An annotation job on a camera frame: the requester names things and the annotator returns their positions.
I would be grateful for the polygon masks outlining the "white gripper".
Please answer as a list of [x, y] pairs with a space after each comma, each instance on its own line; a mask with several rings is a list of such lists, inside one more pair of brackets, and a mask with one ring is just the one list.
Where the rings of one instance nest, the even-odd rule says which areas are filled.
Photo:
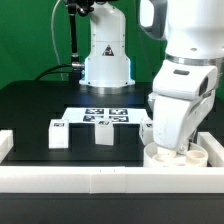
[[216, 66], [163, 62], [148, 96], [158, 146], [187, 151], [189, 139], [213, 107], [216, 82]]

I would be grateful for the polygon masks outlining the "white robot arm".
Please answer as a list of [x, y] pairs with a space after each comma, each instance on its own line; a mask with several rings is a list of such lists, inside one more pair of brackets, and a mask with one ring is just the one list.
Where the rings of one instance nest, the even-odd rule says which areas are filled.
[[153, 80], [156, 145], [187, 151], [189, 139], [214, 104], [224, 65], [224, 0], [140, 0], [140, 27], [167, 41]]

